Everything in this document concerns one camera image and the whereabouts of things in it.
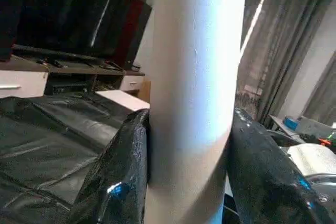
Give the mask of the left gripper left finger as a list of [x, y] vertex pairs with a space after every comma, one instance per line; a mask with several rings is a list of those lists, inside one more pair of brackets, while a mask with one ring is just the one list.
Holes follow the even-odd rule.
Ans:
[[86, 175], [68, 223], [143, 223], [149, 110], [129, 114]]

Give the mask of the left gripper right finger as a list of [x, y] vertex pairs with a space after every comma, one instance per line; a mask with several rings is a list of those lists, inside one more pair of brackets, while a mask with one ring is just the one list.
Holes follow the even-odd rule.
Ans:
[[227, 173], [241, 223], [333, 223], [299, 168], [240, 108], [233, 113]]

